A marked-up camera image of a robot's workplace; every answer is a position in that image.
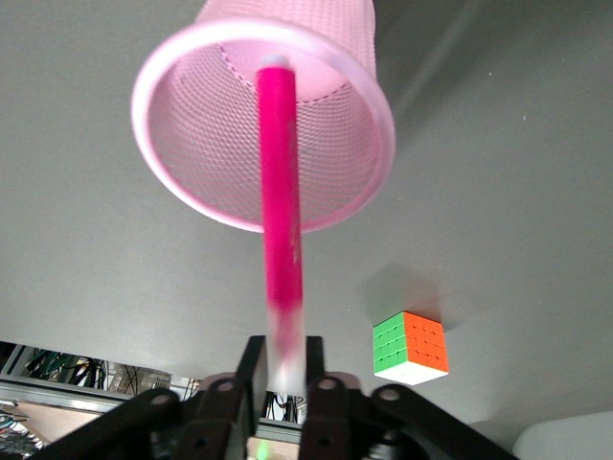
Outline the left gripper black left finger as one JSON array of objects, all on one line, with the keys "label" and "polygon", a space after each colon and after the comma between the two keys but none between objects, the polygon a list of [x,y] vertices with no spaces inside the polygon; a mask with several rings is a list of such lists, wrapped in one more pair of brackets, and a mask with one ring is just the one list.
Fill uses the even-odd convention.
[{"label": "left gripper black left finger", "polygon": [[266,339],[248,339],[235,372],[181,401],[152,389],[60,438],[35,459],[244,459],[267,383]]}]

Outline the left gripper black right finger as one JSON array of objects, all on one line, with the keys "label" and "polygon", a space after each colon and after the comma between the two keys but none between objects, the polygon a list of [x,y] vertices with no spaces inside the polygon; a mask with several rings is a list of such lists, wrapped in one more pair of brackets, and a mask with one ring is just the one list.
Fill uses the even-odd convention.
[{"label": "left gripper black right finger", "polygon": [[324,341],[306,339],[301,459],[512,459],[513,454],[406,386],[366,396],[353,375],[327,372]]}]

